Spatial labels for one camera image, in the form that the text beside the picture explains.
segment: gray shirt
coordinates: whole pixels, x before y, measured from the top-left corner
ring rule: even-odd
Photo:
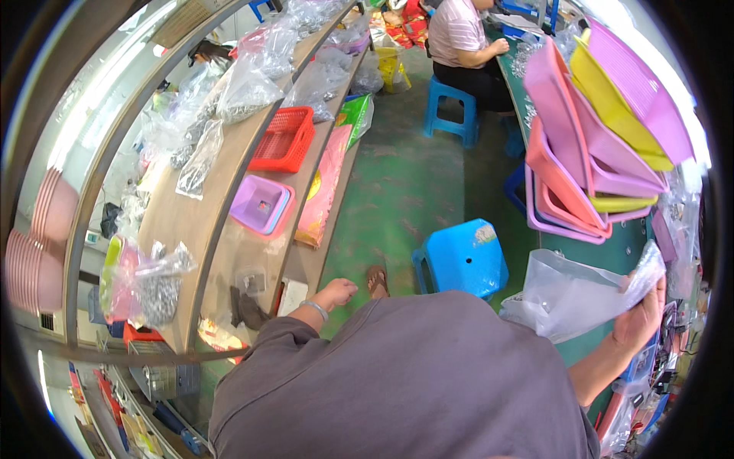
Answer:
[[[556,348],[463,292],[273,319],[217,387],[218,458],[598,458]]]

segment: red plastic basket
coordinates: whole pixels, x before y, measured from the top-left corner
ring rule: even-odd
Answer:
[[[316,133],[312,118],[313,109],[309,106],[279,109],[247,169],[298,172]]]

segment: green bag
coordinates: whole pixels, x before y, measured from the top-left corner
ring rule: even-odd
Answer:
[[[350,149],[359,138],[359,133],[362,129],[365,116],[369,111],[368,109],[370,107],[371,97],[372,94],[365,94],[357,97],[356,99],[352,99],[351,101],[344,102],[344,105],[339,111],[339,115],[336,117],[337,126],[343,126],[345,124],[352,125],[352,132],[349,134],[349,144],[346,147],[347,149]]]

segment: hand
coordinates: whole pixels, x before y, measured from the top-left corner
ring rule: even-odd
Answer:
[[[311,301],[321,306],[326,312],[331,312],[336,306],[347,304],[357,290],[357,284],[349,279],[334,279],[320,292],[317,292]]]
[[[614,320],[612,339],[630,357],[637,354],[660,328],[665,309],[665,286],[663,276],[641,302]]]
[[[494,40],[489,47],[495,56],[498,56],[499,54],[505,54],[507,51],[509,51],[509,44],[504,38],[498,38],[497,40]]]

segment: bracelet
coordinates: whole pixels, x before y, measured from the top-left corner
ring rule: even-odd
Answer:
[[[298,306],[301,306],[301,305],[304,305],[304,304],[305,305],[309,305],[309,306],[313,306],[321,314],[321,317],[324,319],[324,322],[327,322],[329,320],[329,313],[327,313],[324,310],[324,308],[322,308],[321,306],[319,306],[316,303],[314,303],[313,301],[309,301],[309,300],[303,300],[301,302],[301,304],[299,304]]]

